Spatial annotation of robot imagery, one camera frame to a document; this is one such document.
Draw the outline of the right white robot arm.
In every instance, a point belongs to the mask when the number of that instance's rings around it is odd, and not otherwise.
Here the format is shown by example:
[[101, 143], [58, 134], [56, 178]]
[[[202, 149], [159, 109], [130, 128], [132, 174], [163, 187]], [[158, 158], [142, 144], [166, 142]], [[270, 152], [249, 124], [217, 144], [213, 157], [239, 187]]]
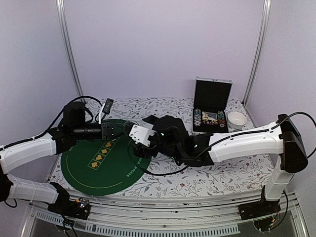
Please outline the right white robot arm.
[[241, 213], [259, 215], [279, 210], [279, 199], [295, 173], [304, 170], [309, 156], [290, 116], [281, 114], [276, 122], [232, 133], [189, 135], [179, 118], [150, 116], [152, 128], [133, 127], [130, 136], [141, 145], [145, 156], [164, 154], [190, 167], [213, 165], [231, 158], [276, 154], [278, 160], [259, 201], [239, 207]]

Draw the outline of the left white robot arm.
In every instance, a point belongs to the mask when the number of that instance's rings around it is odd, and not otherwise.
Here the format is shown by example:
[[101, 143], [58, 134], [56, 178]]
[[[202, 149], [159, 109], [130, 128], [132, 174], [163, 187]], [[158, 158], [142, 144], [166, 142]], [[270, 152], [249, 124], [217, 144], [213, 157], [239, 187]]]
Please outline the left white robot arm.
[[53, 204], [62, 214], [70, 214], [73, 203], [69, 193], [57, 183], [40, 183], [17, 178], [10, 171], [39, 158], [68, 151], [79, 140], [112, 141], [130, 133], [132, 122], [115, 123], [104, 117], [110, 113], [113, 100], [101, 104], [98, 120], [86, 120], [91, 111], [77, 97], [64, 106], [52, 124], [41, 134], [0, 148], [0, 200], [23, 199]]

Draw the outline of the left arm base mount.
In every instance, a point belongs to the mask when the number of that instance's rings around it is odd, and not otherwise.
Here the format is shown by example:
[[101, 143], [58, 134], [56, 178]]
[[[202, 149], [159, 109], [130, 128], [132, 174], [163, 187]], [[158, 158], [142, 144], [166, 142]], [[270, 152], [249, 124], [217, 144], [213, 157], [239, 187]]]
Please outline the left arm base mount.
[[84, 198], [79, 198], [76, 200], [60, 199], [55, 203], [49, 204], [47, 210], [64, 217], [87, 220], [90, 214], [91, 206], [90, 203]]

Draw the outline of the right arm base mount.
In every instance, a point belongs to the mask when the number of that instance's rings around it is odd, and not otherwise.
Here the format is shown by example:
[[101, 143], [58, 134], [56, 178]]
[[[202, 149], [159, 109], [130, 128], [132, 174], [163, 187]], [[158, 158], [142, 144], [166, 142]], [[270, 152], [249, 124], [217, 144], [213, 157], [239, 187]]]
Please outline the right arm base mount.
[[286, 193], [284, 193], [286, 200], [285, 211], [280, 216], [281, 206], [279, 201], [266, 201], [262, 198], [259, 201], [241, 204], [238, 206], [238, 211], [241, 220], [256, 219], [253, 221], [254, 228], [261, 232], [266, 233], [276, 229], [280, 226], [288, 213], [289, 208], [289, 198]]

